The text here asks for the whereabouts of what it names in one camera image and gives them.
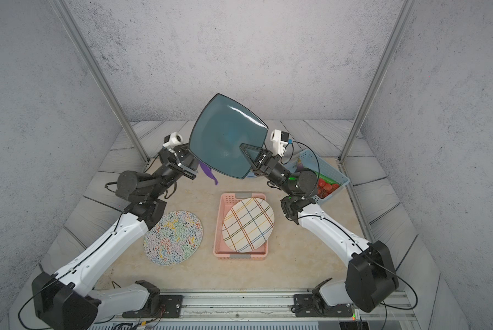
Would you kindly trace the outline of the dark teal square plate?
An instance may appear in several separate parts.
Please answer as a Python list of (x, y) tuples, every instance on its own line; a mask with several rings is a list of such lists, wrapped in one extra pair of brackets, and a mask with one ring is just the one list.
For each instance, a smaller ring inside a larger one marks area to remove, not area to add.
[(261, 148), (268, 127), (252, 111), (218, 93), (207, 103), (192, 129), (190, 152), (209, 168), (229, 177), (244, 179), (251, 165), (242, 144)]

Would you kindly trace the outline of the purple cloth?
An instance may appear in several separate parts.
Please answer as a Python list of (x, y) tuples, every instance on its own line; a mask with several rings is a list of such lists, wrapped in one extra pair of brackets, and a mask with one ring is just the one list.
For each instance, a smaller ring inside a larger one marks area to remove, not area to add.
[(208, 178), (210, 178), (211, 180), (213, 180), (214, 184), (217, 186), (218, 185), (218, 180), (217, 180), (216, 176), (214, 176), (211, 167), (209, 167), (208, 165), (206, 165), (204, 162), (200, 162), (199, 165), (200, 165), (202, 171), (204, 172), (204, 174)]

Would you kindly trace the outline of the colourful speckled round plate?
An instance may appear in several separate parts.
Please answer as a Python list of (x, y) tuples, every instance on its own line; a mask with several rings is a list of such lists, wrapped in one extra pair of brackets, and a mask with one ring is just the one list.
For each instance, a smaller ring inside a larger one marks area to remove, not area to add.
[(203, 235), (199, 217), (187, 211), (173, 211), (165, 214), (144, 236), (144, 253), (157, 265), (176, 265), (197, 252)]

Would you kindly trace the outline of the plaid striped round plate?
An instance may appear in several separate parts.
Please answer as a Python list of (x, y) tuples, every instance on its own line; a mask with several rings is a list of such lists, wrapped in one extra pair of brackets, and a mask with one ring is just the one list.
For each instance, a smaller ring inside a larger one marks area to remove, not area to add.
[(275, 213), (262, 198), (242, 199), (228, 211), (222, 223), (224, 243), (234, 252), (248, 253), (268, 242), (275, 228)]

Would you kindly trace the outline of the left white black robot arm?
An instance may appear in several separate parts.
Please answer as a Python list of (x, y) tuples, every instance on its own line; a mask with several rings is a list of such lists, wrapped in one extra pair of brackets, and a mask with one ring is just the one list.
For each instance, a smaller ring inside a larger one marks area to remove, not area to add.
[(153, 173), (127, 170), (116, 181), (116, 196), (129, 202), (114, 224), (91, 246), (54, 274), (41, 272), (32, 282), (34, 313), (52, 329), (88, 329), (119, 314), (141, 318), (159, 313), (160, 289), (138, 280), (127, 287), (96, 291), (107, 268), (161, 220), (161, 196), (181, 177), (195, 179), (199, 162), (187, 144), (163, 148)]

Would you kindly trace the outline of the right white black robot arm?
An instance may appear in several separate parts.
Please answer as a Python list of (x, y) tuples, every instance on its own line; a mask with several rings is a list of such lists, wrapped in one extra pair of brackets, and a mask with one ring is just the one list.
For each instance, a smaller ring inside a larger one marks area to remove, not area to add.
[(346, 303), (371, 312), (399, 288), (388, 247), (381, 241), (371, 243), (343, 227), (315, 201), (318, 172), (307, 168), (291, 172), (280, 162), (279, 155), (265, 148), (241, 144), (240, 149), (254, 174), (264, 176), (286, 193), (280, 204), (287, 220), (316, 235), (347, 267), (345, 280), (328, 279), (315, 287), (313, 301), (320, 313)]

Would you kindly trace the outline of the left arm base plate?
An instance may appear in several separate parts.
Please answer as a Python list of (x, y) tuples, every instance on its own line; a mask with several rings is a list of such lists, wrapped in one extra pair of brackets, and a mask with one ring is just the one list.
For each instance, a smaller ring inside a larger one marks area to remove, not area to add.
[(183, 304), (183, 295), (152, 294), (144, 307), (122, 313), (123, 318), (160, 319), (179, 318)]

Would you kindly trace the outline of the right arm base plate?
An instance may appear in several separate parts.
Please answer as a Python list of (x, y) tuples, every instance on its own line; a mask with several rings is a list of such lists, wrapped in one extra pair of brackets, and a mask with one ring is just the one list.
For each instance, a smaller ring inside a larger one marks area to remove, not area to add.
[(291, 312), (298, 318), (352, 318), (354, 316), (351, 304), (330, 306), (317, 294), (295, 294)]

